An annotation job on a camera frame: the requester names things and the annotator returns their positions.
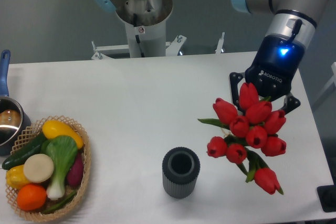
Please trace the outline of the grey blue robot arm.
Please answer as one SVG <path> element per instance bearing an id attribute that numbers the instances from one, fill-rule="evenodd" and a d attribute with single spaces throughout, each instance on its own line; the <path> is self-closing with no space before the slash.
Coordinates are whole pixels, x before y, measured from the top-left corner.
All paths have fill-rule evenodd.
<path id="1" fill-rule="evenodd" d="M 124 23 L 132 58 L 166 56 L 166 20 L 172 0 L 94 0 L 116 13 Z M 284 98 L 283 110 L 291 112 L 300 101 L 291 94 L 291 82 L 307 51 L 329 0 L 230 0 L 245 13 L 271 13 L 274 18 L 251 66 L 230 74 L 232 101 L 239 110 L 238 84 L 245 80 L 263 98 Z"/>

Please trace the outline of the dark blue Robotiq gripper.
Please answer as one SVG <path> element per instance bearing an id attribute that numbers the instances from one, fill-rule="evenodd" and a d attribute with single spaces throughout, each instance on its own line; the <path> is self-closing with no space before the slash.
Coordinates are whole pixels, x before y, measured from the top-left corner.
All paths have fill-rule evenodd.
<path id="1" fill-rule="evenodd" d="M 303 46 L 269 35 L 266 36 L 251 66 L 244 72 L 229 74 L 230 92 L 233 105 L 242 114 L 245 111 L 239 105 L 238 84 L 245 78 L 252 83 L 259 96 L 271 97 L 271 101 L 285 95 L 283 110 L 285 114 L 300 107 L 301 102 L 291 91 L 291 82 L 305 53 Z"/>

